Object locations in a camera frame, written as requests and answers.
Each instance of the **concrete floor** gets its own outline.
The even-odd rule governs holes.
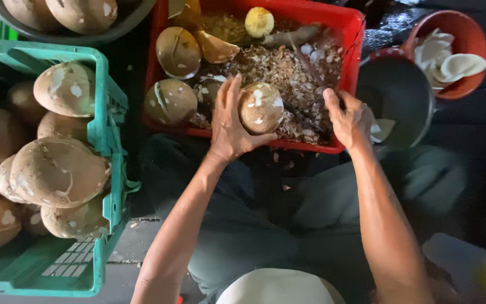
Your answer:
[[[93,298],[47,298],[33,296],[0,295],[0,304],[128,304],[140,272],[139,265],[160,229],[160,222],[133,220],[127,227],[106,265],[106,284]],[[198,285],[187,275],[181,288],[186,304],[196,304],[204,296]]]

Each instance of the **pile of coconuts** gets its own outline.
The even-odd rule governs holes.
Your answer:
[[[82,35],[98,35],[116,21],[118,4],[127,7],[136,0],[3,0],[9,13],[40,32],[63,28]]]
[[[94,95],[95,72],[65,62],[0,102],[0,247],[22,229],[79,240],[109,232],[110,164],[87,143]]]

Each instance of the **gray pants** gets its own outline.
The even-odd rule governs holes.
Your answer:
[[[192,179],[207,146],[154,135],[140,152],[142,195],[164,220]],[[451,210],[465,185],[457,156],[435,147],[389,153],[382,166],[408,218],[436,218]],[[329,281],[349,304],[368,303],[373,285],[359,230],[352,163],[304,180],[280,200],[298,200],[294,234],[257,216],[249,206],[255,185],[243,163],[229,164],[213,192],[188,269],[215,303],[243,274],[273,267],[313,273]]]

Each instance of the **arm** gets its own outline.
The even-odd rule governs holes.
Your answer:
[[[131,304],[176,303],[196,245],[207,204],[228,163],[273,139],[251,136],[239,121],[237,102],[241,75],[222,84],[213,113],[211,148],[166,218],[142,265]]]
[[[346,110],[333,90],[324,98],[335,135],[354,163],[359,197],[361,239],[381,300],[385,304],[434,303],[414,233],[370,139],[370,109],[341,92]]]

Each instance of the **green plastic crate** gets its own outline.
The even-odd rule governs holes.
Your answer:
[[[9,75],[37,76],[66,61],[79,61],[96,71],[95,118],[87,125],[87,139],[95,151],[111,162],[111,192],[103,201],[110,235],[77,242],[51,235],[33,239],[20,233],[0,248],[1,294],[96,295],[105,281],[106,261],[128,221],[126,195],[139,188],[139,183],[126,178],[126,151],[119,137],[118,124],[123,123],[128,109],[127,96],[108,75],[106,57],[92,48],[0,41],[0,73],[7,70]]]

